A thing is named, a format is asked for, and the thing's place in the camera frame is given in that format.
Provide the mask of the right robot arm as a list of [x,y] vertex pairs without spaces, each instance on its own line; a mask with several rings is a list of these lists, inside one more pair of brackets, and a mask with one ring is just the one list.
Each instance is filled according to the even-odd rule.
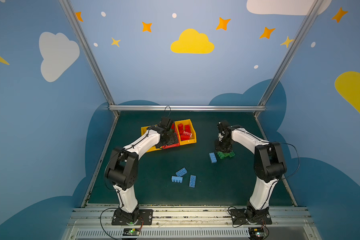
[[263,218],[269,211],[269,200],[276,184],[287,172],[287,165],[280,143],[268,142],[251,134],[240,125],[229,125],[222,121],[217,124],[218,139],[215,150],[220,155],[230,155],[233,143],[238,143],[254,154],[256,183],[247,203],[246,218]]

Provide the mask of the red lego brick top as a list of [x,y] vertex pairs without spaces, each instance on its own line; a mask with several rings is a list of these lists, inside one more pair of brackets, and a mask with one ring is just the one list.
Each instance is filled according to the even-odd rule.
[[180,135],[184,135],[184,132],[186,131],[185,126],[183,124],[178,125],[178,130]]

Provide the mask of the yellow bin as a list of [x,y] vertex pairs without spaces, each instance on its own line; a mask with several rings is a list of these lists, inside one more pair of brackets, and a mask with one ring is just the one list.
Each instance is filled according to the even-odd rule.
[[177,132],[180,146],[197,142],[197,134],[190,119],[175,121],[175,131]]
[[[148,132],[148,128],[149,128],[149,126],[141,127],[141,136],[145,135]],[[159,151],[159,150],[160,149],[157,149],[156,146],[153,146],[147,151],[147,153]]]

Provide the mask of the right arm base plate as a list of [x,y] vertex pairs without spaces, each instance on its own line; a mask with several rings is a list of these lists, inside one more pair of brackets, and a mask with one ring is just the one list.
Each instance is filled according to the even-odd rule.
[[231,216],[234,226],[271,225],[273,223],[269,213],[269,208],[260,211],[252,209],[229,208],[228,213]]

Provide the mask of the large red lego brick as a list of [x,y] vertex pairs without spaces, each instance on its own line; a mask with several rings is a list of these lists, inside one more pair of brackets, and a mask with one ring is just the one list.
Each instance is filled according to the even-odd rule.
[[181,141],[188,141],[192,138],[192,136],[193,136],[192,133],[184,132],[184,135],[180,135]]

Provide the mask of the red bin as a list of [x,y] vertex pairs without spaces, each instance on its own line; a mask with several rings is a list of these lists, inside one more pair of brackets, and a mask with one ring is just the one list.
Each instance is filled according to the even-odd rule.
[[175,148],[179,145],[178,132],[175,129],[175,124],[173,123],[172,128],[167,132],[165,144],[161,146],[161,149]]

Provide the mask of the green lego brick studs side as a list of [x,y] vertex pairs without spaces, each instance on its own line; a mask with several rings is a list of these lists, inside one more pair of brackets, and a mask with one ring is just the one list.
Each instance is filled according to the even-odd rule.
[[222,152],[217,152],[217,155],[220,159],[224,159],[225,158],[225,154]]

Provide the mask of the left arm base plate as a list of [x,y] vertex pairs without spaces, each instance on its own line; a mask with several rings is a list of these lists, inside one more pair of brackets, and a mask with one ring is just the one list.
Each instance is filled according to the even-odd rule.
[[127,213],[121,209],[117,209],[114,212],[112,219],[112,226],[137,226],[143,224],[150,226],[153,220],[153,210],[151,209],[136,209],[132,213]]

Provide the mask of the blue lego brick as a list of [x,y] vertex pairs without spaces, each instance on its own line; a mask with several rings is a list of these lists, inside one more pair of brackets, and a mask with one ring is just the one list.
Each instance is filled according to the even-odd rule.
[[196,187],[196,178],[197,178],[197,176],[195,176],[195,175],[190,176],[190,182],[189,182],[189,187],[190,188],[195,188]]
[[216,163],[217,162],[217,158],[216,158],[215,153],[209,153],[209,157],[210,157],[211,163]]
[[176,176],[177,177],[183,177],[184,175],[186,175],[188,173],[188,171],[186,170],[186,168],[182,168],[180,170],[178,170],[176,172]]

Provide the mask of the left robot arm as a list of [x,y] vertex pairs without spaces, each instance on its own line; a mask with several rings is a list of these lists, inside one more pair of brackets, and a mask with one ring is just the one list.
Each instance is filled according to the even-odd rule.
[[172,125],[150,126],[144,135],[123,148],[114,148],[112,152],[104,176],[118,195],[118,217],[125,218],[128,223],[135,222],[139,215],[139,203],[134,190],[138,178],[139,160],[150,148],[160,149],[171,144],[175,133]]

